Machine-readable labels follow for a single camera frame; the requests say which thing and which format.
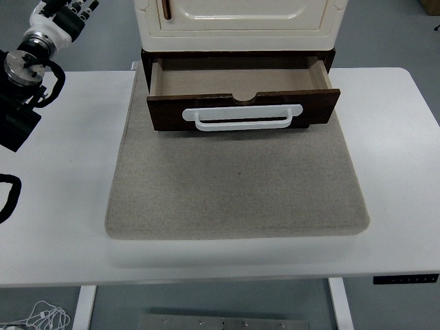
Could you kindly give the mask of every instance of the cabinet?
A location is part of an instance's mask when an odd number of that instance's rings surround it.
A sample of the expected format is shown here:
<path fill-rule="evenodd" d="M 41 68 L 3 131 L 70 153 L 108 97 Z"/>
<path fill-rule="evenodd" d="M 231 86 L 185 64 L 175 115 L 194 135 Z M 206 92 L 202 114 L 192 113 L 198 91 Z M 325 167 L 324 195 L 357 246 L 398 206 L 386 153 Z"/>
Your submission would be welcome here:
<path fill-rule="evenodd" d="M 155 130 L 327 123 L 340 95 L 327 72 L 346 5 L 135 0 Z"/>

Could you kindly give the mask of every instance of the cabinet door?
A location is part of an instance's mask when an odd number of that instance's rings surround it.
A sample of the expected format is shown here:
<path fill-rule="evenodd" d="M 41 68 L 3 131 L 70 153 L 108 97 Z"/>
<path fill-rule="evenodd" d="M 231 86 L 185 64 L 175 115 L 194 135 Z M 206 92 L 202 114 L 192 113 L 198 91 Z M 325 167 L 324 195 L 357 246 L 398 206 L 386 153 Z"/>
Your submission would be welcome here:
<path fill-rule="evenodd" d="M 156 0 L 162 31 L 319 30 L 328 0 Z"/>

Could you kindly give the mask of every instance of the white drawer handle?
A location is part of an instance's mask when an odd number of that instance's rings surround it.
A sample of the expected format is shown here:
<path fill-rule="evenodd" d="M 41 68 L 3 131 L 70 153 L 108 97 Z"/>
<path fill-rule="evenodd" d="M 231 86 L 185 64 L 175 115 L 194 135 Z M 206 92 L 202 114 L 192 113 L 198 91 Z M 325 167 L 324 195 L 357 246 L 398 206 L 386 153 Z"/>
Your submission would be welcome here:
<path fill-rule="evenodd" d="M 219 107 L 186 109 L 183 119 L 195 122 L 200 131 L 242 131 L 246 129 L 284 129 L 295 116 L 303 112 L 300 104 L 262 105 L 253 107 Z M 202 122 L 202 120 L 234 120 L 252 118 L 279 118 L 282 120 L 259 120 L 250 122 Z"/>

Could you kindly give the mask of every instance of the black cable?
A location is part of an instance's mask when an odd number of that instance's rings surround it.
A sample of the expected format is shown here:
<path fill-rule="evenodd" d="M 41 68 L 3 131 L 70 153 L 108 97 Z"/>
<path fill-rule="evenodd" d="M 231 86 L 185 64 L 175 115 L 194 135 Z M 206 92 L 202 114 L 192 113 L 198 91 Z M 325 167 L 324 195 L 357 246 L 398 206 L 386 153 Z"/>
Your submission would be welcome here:
<path fill-rule="evenodd" d="M 20 192 L 21 192 L 21 180 L 9 174 L 0 174 L 0 183 L 5 182 L 7 184 L 12 184 L 12 188 L 8 195 L 8 200 L 3 210 L 0 211 L 0 223 L 5 222 L 9 219 L 19 202 Z"/>
<path fill-rule="evenodd" d="M 50 96 L 35 104 L 36 108 L 44 108 L 52 103 L 60 95 L 66 81 L 66 75 L 63 69 L 61 69 L 61 67 L 52 60 L 46 58 L 32 58 L 31 56 L 28 56 L 25 61 L 26 64 L 24 64 L 24 68 L 31 67 L 33 65 L 44 65 L 50 67 L 55 77 L 57 78 L 57 81 L 55 82 L 54 88 L 52 89 Z"/>

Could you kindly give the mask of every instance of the drawer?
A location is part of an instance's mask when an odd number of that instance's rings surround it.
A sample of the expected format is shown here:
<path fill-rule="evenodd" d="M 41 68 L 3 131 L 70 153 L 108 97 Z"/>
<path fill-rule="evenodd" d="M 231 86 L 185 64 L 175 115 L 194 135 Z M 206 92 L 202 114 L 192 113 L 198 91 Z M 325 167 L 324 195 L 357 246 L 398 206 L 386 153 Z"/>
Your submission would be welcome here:
<path fill-rule="evenodd" d="M 143 56 L 154 129 L 303 129 L 327 123 L 340 95 L 327 74 L 332 54 L 270 55 Z"/>

